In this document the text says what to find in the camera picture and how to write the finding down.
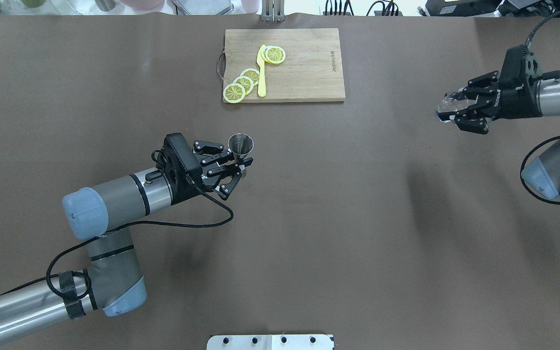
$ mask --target wooden cutting board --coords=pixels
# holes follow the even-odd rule
[[[265,65],[267,96],[258,97],[255,87],[242,104],[345,101],[337,28],[227,29],[224,87],[244,69],[259,68],[256,54],[262,44],[282,47],[286,59],[278,65]]]

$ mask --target blue cap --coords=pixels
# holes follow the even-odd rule
[[[559,196],[559,191],[556,190],[539,157],[522,170],[522,178],[546,199],[553,200]]]
[[[140,278],[129,290],[122,294],[116,301],[105,306],[103,312],[105,315],[112,317],[140,307],[146,301],[146,284],[144,276]]]
[[[107,230],[107,207],[92,188],[82,188],[62,198],[64,213],[78,239],[91,239]]]

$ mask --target metal cup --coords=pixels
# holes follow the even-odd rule
[[[235,134],[228,139],[228,150],[237,162],[242,162],[254,148],[254,140],[246,134]]]

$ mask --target tabletop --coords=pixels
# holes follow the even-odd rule
[[[77,244],[60,201],[150,168],[167,133],[255,140],[218,228],[132,228],[148,299],[2,349],[204,349],[213,334],[327,333],[339,350],[560,349],[560,208],[520,162],[560,117],[442,124],[538,18],[0,16],[0,293]],[[343,103],[227,105],[225,29],[338,28]],[[536,35],[560,69],[560,19]],[[202,197],[151,215],[225,212]],[[88,265],[84,252],[56,270]]]

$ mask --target lemon slice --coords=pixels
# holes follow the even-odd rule
[[[235,80],[233,80],[234,83],[238,83],[241,84],[243,86],[243,88],[245,88],[245,95],[249,95],[249,93],[252,92],[252,90],[254,89],[254,82],[250,77],[246,77],[245,75],[242,75],[241,77],[236,77]]]
[[[286,58],[286,52],[280,46],[267,46],[263,58],[271,64],[281,64]]]
[[[258,69],[254,69],[254,68],[244,69],[242,71],[242,73],[240,74],[240,76],[242,76],[242,77],[248,77],[248,78],[252,79],[252,81],[254,82],[254,86],[258,85],[258,76],[259,75],[260,75],[260,71],[258,71]]]
[[[245,87],[239,83],[228,84],[224,88],[224,100],[229,104],[238,104],[245,97]]]

